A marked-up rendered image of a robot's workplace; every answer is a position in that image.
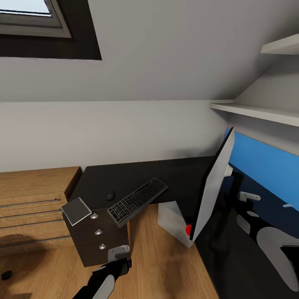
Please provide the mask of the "mouse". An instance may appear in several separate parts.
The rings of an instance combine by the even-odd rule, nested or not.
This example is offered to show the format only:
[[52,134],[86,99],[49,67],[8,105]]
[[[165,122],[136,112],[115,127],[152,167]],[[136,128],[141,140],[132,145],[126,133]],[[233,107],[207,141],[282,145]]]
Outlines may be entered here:
[[108,192],[108,195],[107,195],[107,199],[108,200],[111,200],[115,197],[115,192],[114,191],[109,191]]

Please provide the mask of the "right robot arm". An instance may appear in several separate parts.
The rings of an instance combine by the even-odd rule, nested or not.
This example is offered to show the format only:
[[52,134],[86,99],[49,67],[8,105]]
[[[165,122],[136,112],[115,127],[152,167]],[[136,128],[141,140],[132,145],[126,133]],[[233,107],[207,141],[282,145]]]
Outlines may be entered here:
[[299,292],[299,239],[262,220],[249,199],[260,201],[261,197],[243,191],[237,197],[226,193],[223,197],[238,213],[238,225],[263,250],[288,287]]

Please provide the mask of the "monitor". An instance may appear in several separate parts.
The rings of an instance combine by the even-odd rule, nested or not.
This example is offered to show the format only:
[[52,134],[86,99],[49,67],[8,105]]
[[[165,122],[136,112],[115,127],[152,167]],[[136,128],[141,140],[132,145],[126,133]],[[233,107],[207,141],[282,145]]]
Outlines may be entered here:
[[[209,218],[216,212],[217,209],[221,209],[228,214],[231,212],[232,207],[228,206],[227,203],[225,204],[225,206],[219,204],[218,194],[225,176],[234,177],[232,186],[228,194],[234,197],[238,196],[238,192],[244,179],[243,174],[241,174],[240,172],[234,172],[233,168],[228,164],[234,143],[235,128],[232,127],[202,177],[194,216],[186,216],[187,220],[193,220],[193,224],[187,225],[185,228],[186,233],[190,236],[189,239],[191,241],[195,241]],[[216,201],[217,206],[213,210]]]

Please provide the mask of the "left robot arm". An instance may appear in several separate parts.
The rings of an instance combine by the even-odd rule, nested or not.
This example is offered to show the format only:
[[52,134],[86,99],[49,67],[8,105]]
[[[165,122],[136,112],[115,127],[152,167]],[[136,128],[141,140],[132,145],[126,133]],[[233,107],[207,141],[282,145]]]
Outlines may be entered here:
[[113,292],[115,280],[126,275],[132,267],[132,260],[123,258],[117,260],[116,256],[128,253],[130,247],[122,245],[108,251],[108,263],[95,269],[88,281],[72,299],[108,299]]

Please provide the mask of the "keyboard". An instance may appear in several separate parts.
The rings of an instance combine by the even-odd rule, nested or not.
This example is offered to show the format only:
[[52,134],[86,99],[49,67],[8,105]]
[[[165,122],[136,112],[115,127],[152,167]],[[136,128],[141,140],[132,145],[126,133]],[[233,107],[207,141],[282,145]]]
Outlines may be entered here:
[[169,187],[160,180],[153,178],[142,187],[138,188],[123,200],[109,208],[107,212],[122,228],[135,215],[153,202],[160,194]]

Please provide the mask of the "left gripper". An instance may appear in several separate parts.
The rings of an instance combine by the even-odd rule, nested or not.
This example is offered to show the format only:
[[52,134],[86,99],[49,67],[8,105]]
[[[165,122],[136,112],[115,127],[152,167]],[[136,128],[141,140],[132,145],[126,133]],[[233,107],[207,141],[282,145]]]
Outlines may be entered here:
[[127,259],[127,258],[123,258],[123,259],[119,259],[117,261],[113,261],[111,263],[106,263],[105,265],[113,265],[116,270],[117,270],[117,278],[123,275],[126,275],[128,273],[129,268],[132,267],[132,260],[131,259]]

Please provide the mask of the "notebook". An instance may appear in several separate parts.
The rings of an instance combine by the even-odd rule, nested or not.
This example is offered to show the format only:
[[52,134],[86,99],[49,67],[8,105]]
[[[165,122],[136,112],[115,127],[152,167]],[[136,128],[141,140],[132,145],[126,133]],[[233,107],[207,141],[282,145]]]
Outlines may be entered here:
[[92,213],[80,197],[62,206],[62,209],[72,226]]

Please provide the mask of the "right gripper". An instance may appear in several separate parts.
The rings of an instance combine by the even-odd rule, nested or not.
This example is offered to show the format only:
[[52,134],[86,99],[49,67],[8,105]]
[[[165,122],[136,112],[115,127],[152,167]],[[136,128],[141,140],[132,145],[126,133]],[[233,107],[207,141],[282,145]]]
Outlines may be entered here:
[[240,201],[238,197],[230,196],[224,193],[223,200],[226,201],[228,206],[234,207],[235,210],[238,208],[238,206],[244,205],[248,206],[250,209],[253,207],[253,202],[252,201]]

